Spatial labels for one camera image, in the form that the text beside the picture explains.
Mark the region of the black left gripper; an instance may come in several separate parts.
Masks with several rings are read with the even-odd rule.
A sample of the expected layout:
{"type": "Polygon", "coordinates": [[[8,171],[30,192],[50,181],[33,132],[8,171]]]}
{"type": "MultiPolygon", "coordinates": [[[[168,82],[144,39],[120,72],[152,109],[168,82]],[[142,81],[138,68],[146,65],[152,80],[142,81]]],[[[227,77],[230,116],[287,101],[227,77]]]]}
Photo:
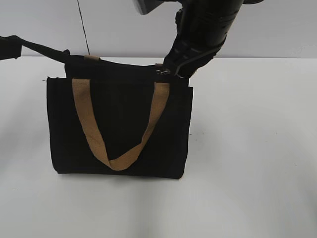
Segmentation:
{"type": "Polygon", "coordinates": [[[0,38],[0,60],[17,59],[21,57],[22,46],[64,64],[71,63],[72,60],[69,54],[62,51],[31,42],[21,43],[21,39],[17,36],[0,38]]]}

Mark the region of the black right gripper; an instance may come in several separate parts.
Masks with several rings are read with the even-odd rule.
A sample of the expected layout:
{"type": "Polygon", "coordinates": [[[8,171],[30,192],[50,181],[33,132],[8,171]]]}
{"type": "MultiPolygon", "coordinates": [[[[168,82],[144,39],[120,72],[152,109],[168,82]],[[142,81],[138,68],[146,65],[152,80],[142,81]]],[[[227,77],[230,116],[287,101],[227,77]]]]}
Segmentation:
{"type": "Polygon", "coordinates": [[[226,14],[207,8],[182,8],[176,13],[177,35],[163,61],[171,75],[190,78],[211,61],[226,40],[226,14]]]}

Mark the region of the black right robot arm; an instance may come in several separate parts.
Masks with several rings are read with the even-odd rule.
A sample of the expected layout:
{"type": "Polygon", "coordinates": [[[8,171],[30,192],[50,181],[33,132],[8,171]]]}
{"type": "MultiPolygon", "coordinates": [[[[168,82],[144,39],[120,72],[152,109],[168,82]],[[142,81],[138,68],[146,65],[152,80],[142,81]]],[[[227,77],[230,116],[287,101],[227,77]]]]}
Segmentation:
{"type": "Polygon", "coordinates": [[[175,16],[177,35],[163,69],[190,78],[221,50],[243,1],[182,0],[181,4],[175,16]]]}

